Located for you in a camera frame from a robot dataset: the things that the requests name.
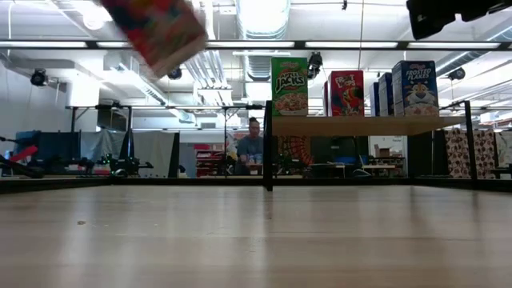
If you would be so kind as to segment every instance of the red cereal box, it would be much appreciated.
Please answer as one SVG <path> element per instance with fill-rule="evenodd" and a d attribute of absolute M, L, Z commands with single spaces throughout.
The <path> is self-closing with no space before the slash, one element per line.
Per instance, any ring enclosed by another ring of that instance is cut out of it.
<path fill-rule="evenodd" d="M 362 71 L 333 71 L 329 76 L 329 116 L 364 116 Z"/>
<path fill-rule="evenodd" d="M 184 0 L 100 0 L 160 78 L 205 47 L 206 32 Z"/>

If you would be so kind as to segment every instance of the wooden table surface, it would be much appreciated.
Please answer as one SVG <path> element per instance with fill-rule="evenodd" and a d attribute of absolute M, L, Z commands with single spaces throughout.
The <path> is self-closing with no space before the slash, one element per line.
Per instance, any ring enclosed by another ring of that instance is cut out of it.
<path fill-rule="evenodd" d="M 511 287 L 512 197 L 409 186 L 0 195 L 2 287 Z"/>

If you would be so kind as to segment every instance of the green cereal box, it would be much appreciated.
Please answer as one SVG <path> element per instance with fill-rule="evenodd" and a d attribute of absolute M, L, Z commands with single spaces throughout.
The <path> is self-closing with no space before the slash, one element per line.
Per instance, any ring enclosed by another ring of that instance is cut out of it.
<path fill-rule="evenodd" d="M 307 112 L 307 59 L 272 58 L 272 115 Z"/>

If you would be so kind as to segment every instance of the cartoon tiger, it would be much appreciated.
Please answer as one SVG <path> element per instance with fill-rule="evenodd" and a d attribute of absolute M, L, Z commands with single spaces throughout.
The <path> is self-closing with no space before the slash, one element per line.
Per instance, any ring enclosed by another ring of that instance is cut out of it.
<path fill-rule="evenodd" d="M 406 100 L 410 105 L 416 103 L 426 103 L 435 105 L 435 96 L 432 95 L 432 91 L 425 84 L 418 83 L 412 87 L 412 90 L 408 93 Z"/>

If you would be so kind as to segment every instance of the frosted flakes cereal box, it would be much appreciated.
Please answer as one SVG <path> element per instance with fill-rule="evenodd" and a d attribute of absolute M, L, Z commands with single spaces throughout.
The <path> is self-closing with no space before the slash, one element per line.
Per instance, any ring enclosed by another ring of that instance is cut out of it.
<path fill-rule="evenodd" d="M 362 71 L 333 71 L 329 76 L 331 116 L 364 116 Z"/>
<path fill-rule="evenodd" d="M 396 116 L 439 116 L 434 61 L 400 61 L 393 68 Z"/>
<path fill-rule="evenodd" d="M 370 85 L 370 106 L 372 116 L 381 115 L 380 103 L 378 100 L 378 82 L 374 82 Z"/>
<path fill-rule="evenodd" d="M 272 115 L 307 115 L 307 59 L 272 58 Z"/>
<path fill-rule="evenodd" d="M 381 116 L 394 116 L 393 76 L 384 73 L 378 80 L 378 99 Z"/>

